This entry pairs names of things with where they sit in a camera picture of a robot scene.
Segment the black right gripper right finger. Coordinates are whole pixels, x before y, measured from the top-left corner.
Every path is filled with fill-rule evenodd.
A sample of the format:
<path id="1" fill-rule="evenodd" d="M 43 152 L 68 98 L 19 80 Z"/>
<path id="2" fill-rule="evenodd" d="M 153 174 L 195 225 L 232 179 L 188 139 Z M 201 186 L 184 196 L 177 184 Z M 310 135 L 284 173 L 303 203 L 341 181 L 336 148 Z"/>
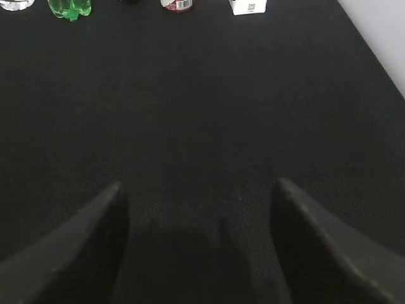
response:
<path id="1" fill-rule="evenodd" d="M 404 257 L 288 179 L 271 194 L 271 238 L 293 303 L 404 303 Z"/>

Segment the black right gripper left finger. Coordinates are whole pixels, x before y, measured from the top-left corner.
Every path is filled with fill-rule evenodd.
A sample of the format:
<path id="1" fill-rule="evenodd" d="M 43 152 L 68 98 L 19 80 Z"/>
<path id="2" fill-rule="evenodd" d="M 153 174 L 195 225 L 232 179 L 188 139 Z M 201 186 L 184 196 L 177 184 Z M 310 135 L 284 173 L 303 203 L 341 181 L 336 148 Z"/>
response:
<path id="1" fill-rule="evenodd" d="M 109 303 L 130 230 L 112 183 L 76 215 L 1 262 L 1 303 Z"/>

